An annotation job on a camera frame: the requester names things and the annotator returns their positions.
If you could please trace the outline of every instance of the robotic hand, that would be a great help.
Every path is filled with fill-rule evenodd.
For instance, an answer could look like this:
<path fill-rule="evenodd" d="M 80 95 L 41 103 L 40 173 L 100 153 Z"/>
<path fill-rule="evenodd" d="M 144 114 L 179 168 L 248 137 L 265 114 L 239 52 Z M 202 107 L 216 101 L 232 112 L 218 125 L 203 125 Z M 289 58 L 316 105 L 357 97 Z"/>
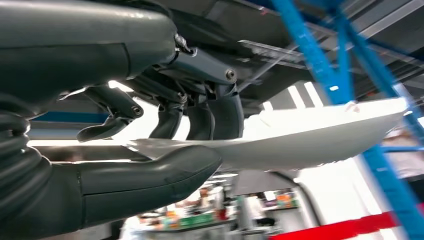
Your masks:
<path fill-rule="evenodd" d="M 96 2 L 0 0 L 0 11 L 7 23 L 0 24 L 0 239 L 40 239 L 157 209 L 187 198 L 220 166 L 221 157 L 203 146 L 146 163 L 79 164 L 51 163 L 27 147 L 28 120 L 84 90 L 111 119 L 84 130 L 82 141 L 140 117 L 127 96 L 102 86 L 172 62 L 177 31 L 162 14 Z M 209 92 L 234 95 L 230 87 L 217 89 Z M 175 119 L 184 102 L 177 96 L 162 108 L 178 113 Z"/>

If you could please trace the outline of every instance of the metal bolt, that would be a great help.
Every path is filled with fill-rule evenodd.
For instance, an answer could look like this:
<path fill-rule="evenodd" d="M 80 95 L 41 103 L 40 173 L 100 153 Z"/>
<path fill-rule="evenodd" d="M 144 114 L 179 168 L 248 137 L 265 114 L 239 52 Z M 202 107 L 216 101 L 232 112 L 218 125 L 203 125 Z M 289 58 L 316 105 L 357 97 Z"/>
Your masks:
<path fill-rule="evenodd" d="M 139 116 L 139 115 L 143 114 L 143 111 L 139 107 L 137 107 L 137 106 L 133 106 L 132 107 L 132 111 L 134 112 L 134 114 L 136 116 Z"/>
<path fill-rule="evenodd" d="M 233 69 L 227 69 L 225 77 L 230 82 L 235 82 L 237 80 L 236 72 Z"/>

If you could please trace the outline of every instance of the red barrier tape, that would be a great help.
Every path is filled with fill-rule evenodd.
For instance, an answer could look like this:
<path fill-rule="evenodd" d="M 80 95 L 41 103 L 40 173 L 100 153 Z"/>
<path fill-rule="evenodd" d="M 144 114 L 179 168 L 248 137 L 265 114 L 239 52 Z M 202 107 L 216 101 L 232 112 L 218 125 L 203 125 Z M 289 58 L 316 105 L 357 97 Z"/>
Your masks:
<path fill-rule="evenodd" d="M 275 235 L 270 240 L 344 240 L 398 226 L 390 212 Z"/>

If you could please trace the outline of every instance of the blue shelving rack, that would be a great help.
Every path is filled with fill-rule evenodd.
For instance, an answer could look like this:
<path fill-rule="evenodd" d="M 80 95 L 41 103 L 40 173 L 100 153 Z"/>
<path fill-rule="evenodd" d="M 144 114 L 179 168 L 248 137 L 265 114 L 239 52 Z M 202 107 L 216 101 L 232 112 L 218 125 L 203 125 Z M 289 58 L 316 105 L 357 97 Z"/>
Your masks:
<path fill-rule="evenodd" d="M 360 36 L 350 21 L 340 9 L 344 0 L 303 0 L 308 4 L 320 7 L 328 13 L 333 21 L 334 29 L 338 35 L 338 69 L 333 69 L 326 55 L 319 47 L 317 41 L 305 25 L 302 13 L 298 11 L 293 0 L 250 0 L 249 2 L 271 8 L 280 13 L 281 20 L 288 32 L 299 45 L 305 61 L 310 67 L 311 74 L 321 84 L 333 104 L 345 104 L 355 100 L 352 80 L 349 72 L 350 58 L 347 44 L 353 46 L 353 52 L 361 62 L 363 68 L 368 72 L 374 84 L 385 93 L 387 97 L 408 96 L 402 89 L 402 85 L 396 83 L 395 77 L 386 68 L 378 56 L 368 47 L 368 41 Z M 411 114 L 405 116 L 410 130 L 418 137 L 424 145 L 424 128 L 418 122 L 420 111 L 409 102 Z M 424 217 L 416 208 L 417 201 L 409 187 L 399 180 L 392 167 L 386 160 L 385 152 L 422 151 L 417 147 L 380 147 L 373 146 L 363 153 L 366 164 L 376 181 L 379 183 L 389 204 L 391 205 L 399 223 L 411 240 L 424 239 Z"/>

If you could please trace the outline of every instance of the ceiling light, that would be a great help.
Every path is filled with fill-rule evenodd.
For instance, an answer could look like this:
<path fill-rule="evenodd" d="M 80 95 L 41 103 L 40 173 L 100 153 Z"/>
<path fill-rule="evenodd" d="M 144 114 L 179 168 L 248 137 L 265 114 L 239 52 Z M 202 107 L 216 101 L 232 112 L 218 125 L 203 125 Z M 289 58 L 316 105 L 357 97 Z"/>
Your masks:
<path fill-rule="evenodd" d="M 28 146 L 121 146 L 121 143 L 115 140 L 93 140 L 88 142 L 79 142 L 77 140 L 30 140 Z"/>
<path fill-rule="evenodd" d="M 314 87 L 314 84 L 312 82 L 308 81 L 304 84 L 307 93 L 309 94 L 310 99 L 313 102 L 313 105 L 316 108 L 322 108 L 324 107 L 323 101 L 321 101 L 320 96 L 317 93 L 317 90 Z"/>
<path fill-rule="evenodd" d="M 274 110 L 273 105 L 269 101 L 266 101 L 266 102 L 262 103 L 262 106 L 263 106 L 263 109 L 265 111 L 272 111 L 272 110 Z"/>
<path fill-rule="evenodd" d="M 295 85 L 289 86 L 288 92 L 291 95 L 291 98 L 293 99 L 294 105 L 296 105 L 297 109 L 304 109 L 306 108 L 304 101 L 302 100 L 301 95 L 298 92 L 298 89 Z"/>
<path fill-rule="evenodd" d="M 221 174 L 221 175 L 212 176 L 212 178 L 223 179 L 223 178 L 232 178 L 232 177 L 235 177 L 235 176 L 238 176 L 238 174 L 237 173 Z"/>
<path fill-rule="evenodd" d="M 123 92 L 134 92 L 134 90 L 132 90 L 131 88 L 129 88 L 129 87 L 125 86 L 124 84 L 117 82 L 115 80 L 110 80 L 108 85 L 109 85 L 109 88 L 111 88 L 111 89 L 119 88 Z"/>
<path fill-rule="evenodd" d="M 227 180 L 212 180 L 212 181 L 205 181 L 204 184 L 217 184 L 217 183 L 223 183 Z"/>
<path fill-rule="evenodd" d="M 76 162 L 73 162 L 73 164 L 83 164 L 83 163 L 129 163 L 129 162 L 132 162 L 131 159 L 76 161 Z"/>

